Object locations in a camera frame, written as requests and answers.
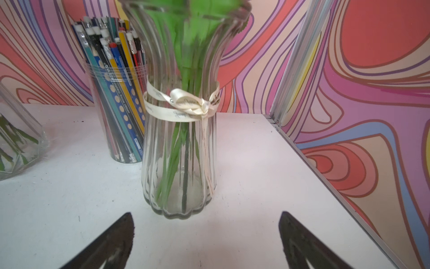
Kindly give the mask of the small clear glass vase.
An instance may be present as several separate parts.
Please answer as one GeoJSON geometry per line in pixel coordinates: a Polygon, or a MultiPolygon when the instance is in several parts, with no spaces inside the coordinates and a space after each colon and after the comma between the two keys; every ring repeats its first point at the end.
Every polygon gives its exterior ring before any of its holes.
{"type": "Polygon", "coordinates": [[[42,125],[1,85],[1,180],[35,165],[48,145],[42,125]]]}

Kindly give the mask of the ribbed glass vase with ribbon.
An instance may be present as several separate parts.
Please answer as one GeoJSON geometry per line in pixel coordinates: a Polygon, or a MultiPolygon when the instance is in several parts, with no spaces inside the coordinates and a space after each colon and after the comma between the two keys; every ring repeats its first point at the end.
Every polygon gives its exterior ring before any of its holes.
{"type": "Polygon", "coordinates": [[[207,97],[183,90],[174,52],[162,40],[143,3],[121,2],[143,41],[147,61],[144,199],[159,215],[187,219],[203,210],[216,188],[218,72],[216,79],[210,79],[207,97]]]}

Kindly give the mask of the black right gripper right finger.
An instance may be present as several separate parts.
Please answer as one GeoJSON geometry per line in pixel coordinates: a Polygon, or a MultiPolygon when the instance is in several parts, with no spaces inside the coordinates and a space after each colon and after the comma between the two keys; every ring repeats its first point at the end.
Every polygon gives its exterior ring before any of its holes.
{"type": "Polygon", "coordinates": [[[289,212],[281,214],[278,227],[290,269],[351,268],[289,212]]]}

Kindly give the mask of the clear pencil cup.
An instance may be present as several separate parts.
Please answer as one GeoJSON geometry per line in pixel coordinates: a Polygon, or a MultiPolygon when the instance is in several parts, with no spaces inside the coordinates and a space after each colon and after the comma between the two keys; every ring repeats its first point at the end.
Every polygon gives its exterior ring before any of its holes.
{"type": "Polygon", "coordinates": [[[128,20],[83,17],[72,24],[111,157],[138,163],[143,157],[144,79],[141,41],[128,20]]]}

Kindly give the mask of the aluminium frame rail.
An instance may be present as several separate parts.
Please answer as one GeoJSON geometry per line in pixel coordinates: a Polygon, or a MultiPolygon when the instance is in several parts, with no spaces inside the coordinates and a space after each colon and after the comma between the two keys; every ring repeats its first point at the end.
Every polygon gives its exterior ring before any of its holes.
{"type": "Polygon", "coordinates": [[[325,28],[330,27],[330,12],[335,6],[335,1],[311,1],[303,24],[300,28],[296,42],[291,50],[291,56],[278,93],[275,95],[273,106],[270,113],[265,117],[283,136],[291,148],[299,155],[307,167],[313,172],[325,188],[340,202],[340,204],[353,217],[354,221],[364,230],[370,239],[376,244],[382,253],[388,258],[396,269],[405,269],[405,264],[396,254],[383,242],[369,225],[358,215],[358,212],[340,195],[340,193],[329,183],[329,181],[310,163],[302,151],[294,143],[295,137],[284,132],[283,121],[288,118],[287,114],[294,104],[293,96],[298,93],[303,85],[310,83],[318,84],[319,76],[314,75],[313,71],[319,67],[320,60],[324,58],[324,52],[319,56],[319,49],[325,47],[325,28]]]}

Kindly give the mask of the blue rose bouquet right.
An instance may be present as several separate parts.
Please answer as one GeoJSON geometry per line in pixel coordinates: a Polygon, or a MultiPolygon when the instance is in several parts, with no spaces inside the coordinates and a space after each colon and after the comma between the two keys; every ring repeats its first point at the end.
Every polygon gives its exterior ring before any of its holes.
{"type": "Polygon", "coordinates": [[[181,88],[207,97],[222,53],[246,25],[252,6],[248,1],[144,1],[143,9],[174,52],[181,88]]]}

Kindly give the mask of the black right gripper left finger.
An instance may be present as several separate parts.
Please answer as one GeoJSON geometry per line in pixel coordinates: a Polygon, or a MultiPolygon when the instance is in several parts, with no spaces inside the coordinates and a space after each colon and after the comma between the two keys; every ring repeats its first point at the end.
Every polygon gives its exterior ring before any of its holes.
{"type": "Polygon", "coordinates": [[[132,251],[133,238],[133,217],[131,213],[125,213],[62,267],[64,269],[123,269],[132,251]]]}

